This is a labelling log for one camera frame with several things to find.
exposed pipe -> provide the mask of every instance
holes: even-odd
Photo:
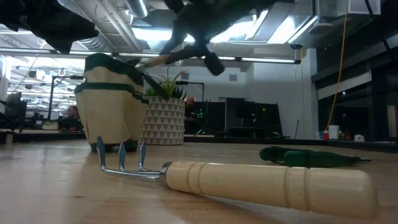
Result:
[[[149,15],[149,4],[147,0],[126,0],[130,13],[136,18],[145,18]]]
[[[122,30],[122,28],[120,28],[119,24],[113,19],[112,15],[108,12],[108,10],[106,9],[106,7],[103,4],[102,0],[95,0],[98,7],[105,13],[105,16],[109,19],[109,21],[111,21],[112,25],[114,26],[114,28],[120,33],[120,36],[124,39],[124,41],[126,41],[126,43],[128,44],[129,47],[131,47],[134,50],[139,51],[138,46],[136,46],[134,44],[134,42],[132,41],[132,39],[130,39]]]
[[[92,22],[92,20],[83,10],[81,10],[81,8],[76,4],[74,0],[58,0],[58,2],[63,7]],[[96,27],[96,30],[98,30],[99,32],[97,37],[80,40],[78,42],[91,51],[115,52],[117,50],[116,47],[105,37],[105,35],[98,29],[98,27]]]
[[[116,20],[119,22],[119,25],[123,28],[123,30],[126,32],[126,34],[129,36],[129,38],[131,39],[131,41],[134,43],[134,45],[137,47],[137,50],[139,52],[142,51],[141,45],[137,39],[137,37],[134,35],[134,33],[132,32],[132,29],[130,27],[128,27],[125,23],[125,21],[123,20],[123,18],[120,16],[120,14],[118,13],[118,11],[116,11],[115,7],[110,3],[109,0],[100,0],[103,1],[105,3],[105,6],[107,7],[107,9],[109,9],[110,13],[112,13],[112,15],[116,18]]]

ceiling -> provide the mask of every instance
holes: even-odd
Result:
[[[148,4],[149,14],[142,19],[132,16],[126,6],[126,0],[58,0],[60,4],[75,13],[91,20],[99,30],[95,39],[82,40],[73,44],[75,51],[94,52],[144,52],[159,53],[170,38],[175,14],[168,10],[161,0],[142,0]],[[301,44],[304,47],[322,47],[341,39],[344,13],[341,4],[345,0],[322,0],[318,5],[316,0],[296,0],[296,3],[277,2],[268,10],[262,12],[259,18],[255,12],[244,16],[226,32],[212,39],[209,48],[219,56],[256,57],[256,58],[297,58],[300,53],[293,50],[289,44]],[[370,21],[363,12],[350,11],[348,16],[348,35]],[[318,23],[331,24],[330,29],[322,33],[310,34],[310,30]],[[12,32],[0,25],[0,47],[14,49],[52,49],[42,39],[28,31]],[[42,80],[26,78],[19,89],[32,93],[24,94],[30,100],[37,102],[37,97],[48,98],[51,76],[61,70],[66,75],[81,75],[84,69],[83,59],[24,57],[23,55],[4,54],[12,64],[10,91],[13,91],[25,77],[27,71],[40,70],[45,74]],[[184,66],[203,66],[201,60],[184,60]],[[250,63],[228,62],[228,67],[240,68],[245,71]],[[71,86],[79,84],[80,80],[56,79],[59,82],[54,89],[57,100],[72,96]],[[44,100],[41,108],[48,106]]]

white wall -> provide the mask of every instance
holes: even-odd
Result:
[[[247,71],[246,100],[277,103],[284,136],[315,139],[318,101],[311,76],[316,73],[315,50],[308,50],[301,65],[254,63]]]
[[[241,72],[239,68],[226,68],[225,72],[215,77],[205,67],[170,67],[169,74],[175,76],[181,70],[188,70],[189,82],[203,82],[205,83],[205,95],[204,100],[218,101],[218,98],[234,97],[244,98],[245,95],[245,76],[244,72]],[[151,75],[166,74],[166,69],[162,67],[155,67],[148,69]],[[238,75],[238,80],[235,82],[229,81],[229,74]],[[197,101],[201,101],[201,92],[197,90],[193,85],[183,86],[184,91],[187,91],[187,95],[193,95]]]

yellow cable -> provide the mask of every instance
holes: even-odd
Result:
[[[340,80],[341,80],[341,74],[343,71],[343,58],[344,58],[344,49],[345,49],[345,43],[346,43],[346,28],[347,28],[347,17],[348,17],[348,6],[349,6],[349,2],[347,4],[347,11],[346,11],[346,15],[344,18],[344,29],[343,29],[343,43],[341,45],[341,56],[340,56],[340,71],[338,74],[338,79],[337,79],[337,87],[336,87],[336,93],[335,93],[335,98],[333,100],[333,105],[331,106],[331,111],[330,111],[330,116],[329,116],[329,121],[328,121],[328,125],[326,125],[326,131],[329,128],[330,122],[331,122],[331,117],[333,116],[333,112],[335,110],[335,104],[336,104],[336,99],[337,99],[337,93],[338,93],[338,87],[340,85]]]

white container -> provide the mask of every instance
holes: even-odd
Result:
[[[329,139],[339,139],[340,127],[338,125],[329,125]]]

